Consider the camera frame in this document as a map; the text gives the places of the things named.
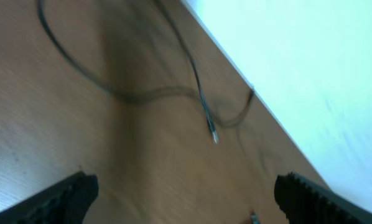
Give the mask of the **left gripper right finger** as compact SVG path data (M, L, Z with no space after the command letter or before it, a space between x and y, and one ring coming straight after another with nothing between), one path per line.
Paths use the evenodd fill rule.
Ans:
M274 198L293 224L372 224L372 213L293 172L277 176Z

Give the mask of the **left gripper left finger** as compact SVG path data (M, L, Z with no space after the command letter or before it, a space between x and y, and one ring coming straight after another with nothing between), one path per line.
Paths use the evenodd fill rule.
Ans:
M81 224L98 192L96 175L77 172L0 212L0 224Z

